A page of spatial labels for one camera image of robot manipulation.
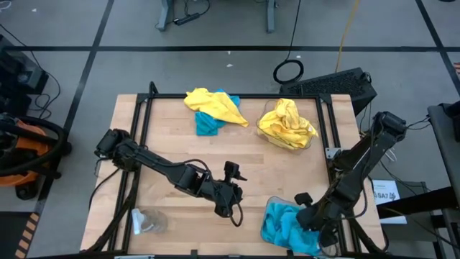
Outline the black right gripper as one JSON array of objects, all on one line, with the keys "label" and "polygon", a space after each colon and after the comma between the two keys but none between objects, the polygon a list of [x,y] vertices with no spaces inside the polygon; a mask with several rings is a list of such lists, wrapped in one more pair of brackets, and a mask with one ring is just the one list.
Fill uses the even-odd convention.
[{"label": "black right gripper", "polygon": [[300,193],[295,196],[298,205],[304,205],[296,214],[299,225],[310,231],[318,231],[318,242],[322,247],[329,247],[338,242],[336,236],[338,206],[326,198],[313,203],[309,193]]}]

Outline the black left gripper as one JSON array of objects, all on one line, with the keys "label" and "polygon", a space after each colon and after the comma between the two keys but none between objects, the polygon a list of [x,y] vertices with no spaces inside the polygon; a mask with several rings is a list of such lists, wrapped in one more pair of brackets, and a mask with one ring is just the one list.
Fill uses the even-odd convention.
[{"label": "black left gripper", "polygon": [[223,218],[233,216],[233,205],[242,200],[242,189],[231,180],[247,181],[241,175],[239,165],[231,161],[226,161],[224,165],[224,180],[214,180],[210,176],[211,186],[213,187],[213,200],[215,202],[215,213]]}]

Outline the clear plastic basket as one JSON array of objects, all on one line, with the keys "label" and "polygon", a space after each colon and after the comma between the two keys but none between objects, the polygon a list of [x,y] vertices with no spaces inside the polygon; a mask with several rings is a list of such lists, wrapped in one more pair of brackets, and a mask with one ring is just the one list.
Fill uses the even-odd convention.
[{"label": "clear plastic basket", "polygon": [[[256,121],[257,135],[258,135],[260,138],[262,138],[262,139],[264,139],[264,140],[266,140],[266,141],[267,141],[269,138],[271,138],[271,139],[278,139],[278,140],[281,140],[281,141],[283,141],[283,142],[286,142],[286,141],[284,140],[283,137],[271,137],[271,136],[269,136],[269,135],[266,135],[266,134],[265,134],[262,130],[260,130],[259,127],[258,127],[258,122],[259,122],[259,120],[262,118],[262,116],[265,115],[266,113],[270,112],[270,111],[274,111],[274,110],[275,110],[275,106],[276,106],[276,103],[277,103],[278,100],[272,99],[272,100],[268,100],[268,101],[265,103],[264,108],[263,108],[263,110],[262,110],[262,113],[261,113],[261,115],[259,116],[259,118],[258,118],[257,121]],[[305,122],[305,121],[309,121],[309,120],[307,120],[306,118],[302,117],[302,116],[300,115],[300,113],[299,113],[299,124],[301,124],[301,123],[303,123],[303,122]],[[289,150],[289,151],[290,151],[290,152],[301,153],[303,150]]]},{"label": "clear plastic basket", "polygon": [[[291,201],[287,201],[287,200],[284,200],[284,199],[281,199],[280,197],[278,196],[272,196],[268,199],[267,201],[267,204],[266,204],[266,207],[265,207],[265,210],[264,210],[264,216],[263,216],[263,220],[262,220],[262,226],[263,224],[265,223],[265,214],[266,214],[266,210],[267,210],[267,206],[268,204],[270,203],[282,203],[282,204],[289,204],[289,205],[293,205],[293,206],[296,206],[299,208],[299,211],[301,209],[303,209],[305,206],[304,205],[298,205],[296,204],[295,202],[291,202]],[[298,223],[297,219],[296,219],[296,216],[295,216],[295,221],[292,221],[292,226],[291,228],[289,229],[289,232],[286,233],[284,232],[282,235],[284,236],[284,238],[286,239],[287,235],[290,233],[290,232],[317,232],[317,231],[310,231],[310,230],[304,230]],[[336,257],[337,254],[333,254],[333,252],[336,252],[336,248],[335,247],[332,247],[332,248],[321,248],[321,251],[319,254],[320,257]]]}]

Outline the clear plastic wrapper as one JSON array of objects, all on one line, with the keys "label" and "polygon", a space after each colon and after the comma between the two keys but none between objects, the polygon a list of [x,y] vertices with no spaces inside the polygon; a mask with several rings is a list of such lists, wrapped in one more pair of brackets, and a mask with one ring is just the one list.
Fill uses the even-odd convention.
[{"label": "clear plastic wrapper", "polygon": [[135,208],[131,210],[132,226],[135,235],[146,232],[163,233],[167,230],[167,216],[156,210],[140,210]]}]

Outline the grey desk leg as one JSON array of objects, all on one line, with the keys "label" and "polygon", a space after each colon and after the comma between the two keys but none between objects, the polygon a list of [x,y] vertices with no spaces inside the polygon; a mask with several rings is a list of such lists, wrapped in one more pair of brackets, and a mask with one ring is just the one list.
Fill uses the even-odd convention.
[{"label": "grey desk leg", "polygon": [[160,17],[158,19],[158,23],[155,25],[155,28],[158,31],[165,31],[166,26],[170,23],[169,19],[173,16],[173,7],[174,0],[161,0]]},{"label": "grey desk leg", "polygon": [[277,8],[276,0],[266,0],[267,3],[267,33],[275,31],[275,10]]}]

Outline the black power strip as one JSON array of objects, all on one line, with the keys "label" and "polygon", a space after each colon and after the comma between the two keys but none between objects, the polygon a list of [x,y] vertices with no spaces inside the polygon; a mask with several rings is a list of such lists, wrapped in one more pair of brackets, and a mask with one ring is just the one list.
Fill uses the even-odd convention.
[{"label": "black power strip", "polygon": [[173,23],[176,24],[177,26],[192,22],[193,20],[198,19],[201,16],[200,13],[196,12],[194,14],[186,15],[183,18],[176,18],[173,20]]}]

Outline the orange vacuum cleaner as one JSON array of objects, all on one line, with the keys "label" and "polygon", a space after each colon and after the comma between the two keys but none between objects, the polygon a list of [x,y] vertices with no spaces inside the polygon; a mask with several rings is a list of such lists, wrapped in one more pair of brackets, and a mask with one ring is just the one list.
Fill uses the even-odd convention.
[{"label": "orange vacuum cleaner", "polygon": [[0,187],[14,187],[17,198],[36,197],[40,176],[59,179],[54,166],[71,151],[68,133],[55,123],[0,114]]}]

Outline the black equipment stack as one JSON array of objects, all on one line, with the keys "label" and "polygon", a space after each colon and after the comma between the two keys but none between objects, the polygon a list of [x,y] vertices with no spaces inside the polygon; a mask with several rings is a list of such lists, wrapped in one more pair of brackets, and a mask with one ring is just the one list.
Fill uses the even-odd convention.
[{"label": "black equipment stack", "polygon": [[13,44],[0,34],[0,113],[23,116],[40,95],[49,76],[23,52],[7,50]]}]

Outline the black aluminium table frame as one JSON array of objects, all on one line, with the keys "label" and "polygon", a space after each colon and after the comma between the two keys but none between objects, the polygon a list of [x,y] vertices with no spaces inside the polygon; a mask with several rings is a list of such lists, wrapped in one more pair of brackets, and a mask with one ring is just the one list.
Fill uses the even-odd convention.
[{"label": "black aluminium table frame", "polygon": [[328,188],[325,147],[337,137],[342,147],[350,148],[359,141],[359,133],[349,96],[333,94],[321,105],[314,99],[296,98],[300,115],[313,123],[318,136],[306,150],[282,149],[257,135],[256,122],[275,99],[275,95],[244,95],[240,110],[249,122],[247,127],[228,124],[217,136],[199,137],[194,113],[184,105],[184,95],[157,94],[151,104],[141,94],[119,95],[111,126],[128,130],[136,125],[135,137],[145,139],[151,151],[173,162],[200,159],[215,178],[223,177],[226,161],[239,165],[244,194],[235,208],[235,219],[242,224],[235,227],[230,219],[216,215],[213,203],[184,194],[149,168],[125,174],[104,161],[81,247],[89,249],[97,241],[113,219],[117,200],[136,187],[136,208],[165,213],[168,228],[160,234],[135,235],[131,224],[123,219],[107,249],[156,258],[188,257],[196,251],[200,258],[286,259],[285,248],[265,242],[260,235],[268,199],[278,196],[292,200],[304,191],[314,199],[320,198]]}]

